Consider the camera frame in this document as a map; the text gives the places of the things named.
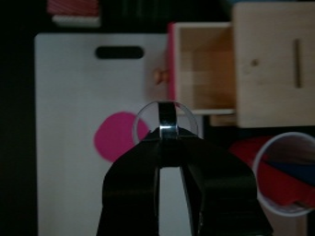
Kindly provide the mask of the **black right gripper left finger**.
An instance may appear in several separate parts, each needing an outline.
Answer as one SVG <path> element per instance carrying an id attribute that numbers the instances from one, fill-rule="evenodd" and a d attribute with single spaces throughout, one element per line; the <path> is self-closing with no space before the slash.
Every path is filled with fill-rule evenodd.
<path id="1" fill-rule="evenodd" d="M 154 131 L 113 164 L 97 236 L 159 236 L 159 147 Z"/>

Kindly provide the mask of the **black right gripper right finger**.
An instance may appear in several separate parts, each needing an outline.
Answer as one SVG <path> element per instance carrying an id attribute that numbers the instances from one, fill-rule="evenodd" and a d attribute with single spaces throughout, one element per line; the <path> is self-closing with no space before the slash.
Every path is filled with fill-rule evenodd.
<path id="1" fill-rule="evenodd" d="M 193 235 L 273 236 L 250 167 L 186 129 L 179 142 Z"/>

